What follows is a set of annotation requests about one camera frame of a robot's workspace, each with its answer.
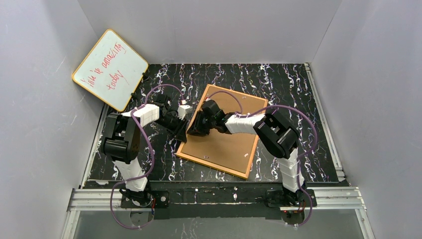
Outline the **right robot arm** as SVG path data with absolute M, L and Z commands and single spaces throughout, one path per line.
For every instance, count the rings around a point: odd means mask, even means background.
M 206 136 L 211 129 L 220 133 L 247 133 L 259 137 L 267 151 L 278 160 L 283 187 L 293 193 L 304 191 L 299 166 L 299 132 L 282 116 L 281 105 L 264 107 L 251 114 L 224 112 L 214 100 L 206 100 L 187 130 L 189 135 Z

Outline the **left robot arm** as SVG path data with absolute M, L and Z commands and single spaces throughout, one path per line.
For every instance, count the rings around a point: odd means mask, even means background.
M 186 142 L 186 115 L 192 109 L 185 100 L 177 109 L 172 109 L 169 96 L 159 94 L 151 103 L 107 116 L 100 151 L 118 168 L 128 191 L 142 192 L 147 186 L 148 173 L 141 168 L 137 158 L 141 137 L 146 136 L 144 127 L 155 122 L 176 140 Z

